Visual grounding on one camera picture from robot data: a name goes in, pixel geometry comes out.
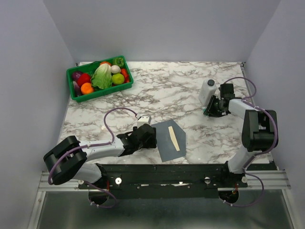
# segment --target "beige strip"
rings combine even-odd
[[[173,142],[173,145],[175,146],[177,151],[180,151],[180,148],[179,148],[179,145],[178,145],[178,142],[177,142],[177,139],[176,139],[175,132],[173,131],[173,127],[169,126],[168,130],[170,132],[170,136],[171,136],[171,140]]]

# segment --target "green basket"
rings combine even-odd
[[[75,95],[75,91],[74,91],[74,86],[73,86],[73,80],[72,80],[72,73],[75,71],[81,71],[83,73],[88,73],[89,75],[93,75],[93,73],[95,72],[95,70],[100,66],[100,63],[103,61],[107,61],[109,63],[112,64],[113,59],[117,58],[117,57],[122,57],[124,59],[124,67],[128,74],[129,74],[129,83],[123,83],[117,86],[113,86],[107,89],[103,89],[103,90],[99,90],[99,91],[95,91],[93,93],[90,94],[83,94],[81,96],[76,97]],[[83,101],[87,101],[89,99],[94,99],[103,95],[107,95],[107,94],[111,94],[114,92],[119,92],[122,90],[125,90],[127,88],[131,88],[132,84],[133,84],[133,78],[132,75],[129,71],[128,65],[126,63],[125,57],[124,56],[116,56],[107,60],[102,60],[102,61],[96,61],[93,63],[89,63],[86,65],[82,65],[79,67],[75,67],[75,68],[70,68],[67,70],[67,78],[68,78],[68,84],[69,84],[69,88],[70,88],[70,94],[71,94],[71,98],[75,101],[77,101],[78,103],[83,102]]]

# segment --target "marble table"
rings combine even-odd
[[[134,83],[132,88],[77,103],[70,99],[60,139],[75,135],[79,140],[108,140],[104,114],[119,106],[152,116],[152,124],[173,119],[185,132],[185,157],[162,163],[158,149],[143,149],[129,156],[92,161],[101,164],[217,164],[234,156],[241,146],[243,120],[235,115],[212,118],[203,115],[198,100],[205,79],[219,86],[225,80],[243,76],[236,62],[127,62]],[[233,81],[236,96],[248,95],[243,79]],[[127,111],[114,111],[107,117],[114,134],[125,133],[136,125]],[[256,163],[268,163],[266,156]]]

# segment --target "white wall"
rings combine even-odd
[[[78,61],[245,61],[280,0],[44,0]]]
[[[286,169],[305,225],[305,1],[282,0],[254,47],[246,73],[258,105],[277,112],[279,145],[273,156]]]
[[[74,61],[41,0],[0,4],[0,227],[27,228]]]

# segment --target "cabbage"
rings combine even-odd
[[[112,86],[111,67],[107,63],[101,64],[91,78],[92,87],[106,89]]]

